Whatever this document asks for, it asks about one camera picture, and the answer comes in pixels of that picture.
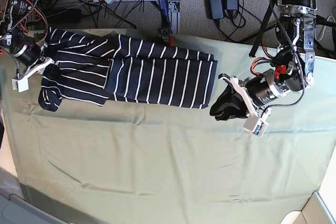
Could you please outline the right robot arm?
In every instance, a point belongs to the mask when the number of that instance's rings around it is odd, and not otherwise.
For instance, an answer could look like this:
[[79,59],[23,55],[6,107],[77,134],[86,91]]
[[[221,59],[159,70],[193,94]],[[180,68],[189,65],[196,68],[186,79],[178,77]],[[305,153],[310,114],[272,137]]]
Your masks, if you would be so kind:
[[50,32],[39,0],[1,0],[1,53],[8,53],[16,65],[15,81],[42,74],[54,61],[45,56]]

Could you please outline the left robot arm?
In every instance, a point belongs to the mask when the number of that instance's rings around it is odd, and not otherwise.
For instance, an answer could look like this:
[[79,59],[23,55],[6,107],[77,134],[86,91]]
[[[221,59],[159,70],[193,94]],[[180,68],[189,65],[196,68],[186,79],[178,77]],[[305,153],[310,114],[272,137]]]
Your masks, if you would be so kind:
[[[269,0],[249,53],[254,58],[250,66],[254,77],[238,80],[234,87],[235,78],[221,74],[219,78],[228,86],[212,105],[210,116],[218,121],[246,119],[252,115],[265,119],[271,109],[277,107],[274,100],[289,92],[304,94],[305,89],[312,86],[316,18],[310,11],[316,9],[316,0]],[[276,20],[277,53],[272,56],[264,47],[265,56],[255,57],[271,16]]]

